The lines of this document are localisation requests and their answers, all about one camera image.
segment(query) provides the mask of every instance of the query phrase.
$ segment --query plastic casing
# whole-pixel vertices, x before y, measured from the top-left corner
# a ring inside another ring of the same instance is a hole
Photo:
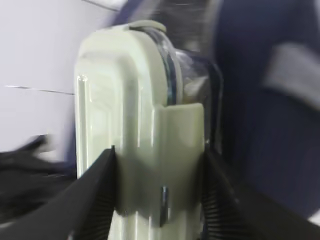
[[[167,106],[162,58],[147,34],[132,30],[136,26],[166,30],[139,21],[96,31],[81,44],[75,65],[77,173],[115,146],[118,198],[108,239],[194,240],[204,109],[200,103]]]

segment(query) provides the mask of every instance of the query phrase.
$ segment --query white wall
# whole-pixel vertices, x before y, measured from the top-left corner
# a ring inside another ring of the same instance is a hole
[[[0,1],[0,151],[52,134],[63,160],[70,135],[73,67],[83,38],[108,26],[114,12],[81,0]]]

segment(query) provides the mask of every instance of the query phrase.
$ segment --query gray stripe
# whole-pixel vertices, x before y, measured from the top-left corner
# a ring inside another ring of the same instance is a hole
[[[264,85],[320,110],[320,58],[302,45],[280,45],[274,50]]]

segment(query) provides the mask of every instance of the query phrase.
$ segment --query white plastic device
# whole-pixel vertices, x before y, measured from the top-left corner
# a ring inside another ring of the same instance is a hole
[[[139,21],[96,31],[81,44],[75,66],[77,173],[115,146],[119,201],[109,240],[195,240],[204,108],[167,104],[163,59],[151,37],[135,30],[141,26],[166,31],[160,23]]]

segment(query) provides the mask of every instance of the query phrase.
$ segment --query dark blue fabric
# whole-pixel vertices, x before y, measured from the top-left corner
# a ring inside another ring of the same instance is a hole
[[[320,115],[261,83],[274,45],[320,53],[314,1],[225,0],[217,34],[224,158],[256,189],[309,217],[320,208]]]

